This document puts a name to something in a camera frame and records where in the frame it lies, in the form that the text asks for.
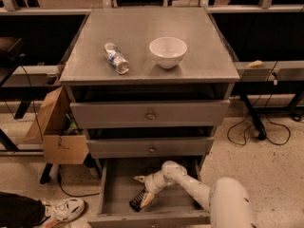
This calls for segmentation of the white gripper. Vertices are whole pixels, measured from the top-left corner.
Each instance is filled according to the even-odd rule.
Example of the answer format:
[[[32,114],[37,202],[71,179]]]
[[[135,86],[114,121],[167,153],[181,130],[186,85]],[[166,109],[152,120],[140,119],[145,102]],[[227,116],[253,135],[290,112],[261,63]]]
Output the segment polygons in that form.
[[[134,180],[144,183],[148,191],[148,193],[145,193],[142,197],[141,208],[147,206],[153,198],[155,198],[155,195],[160,193],[167,185],[167,181],[161,171],[148,176],[135,176]]]

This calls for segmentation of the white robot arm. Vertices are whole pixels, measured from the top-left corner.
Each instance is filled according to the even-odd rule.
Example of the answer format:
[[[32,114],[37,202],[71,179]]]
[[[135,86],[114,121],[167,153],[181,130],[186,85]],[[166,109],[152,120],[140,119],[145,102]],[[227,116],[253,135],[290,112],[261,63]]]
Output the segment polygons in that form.
[[[139,212],[164,188],[178,184],[210,214],[212,228],[257,228],[254,210],[244,186],[232,178],[220,178],[211,187],[188,175],[175,161],[165,161],[161,170],[147,176],[135,176],[144,185],[130,202]]]

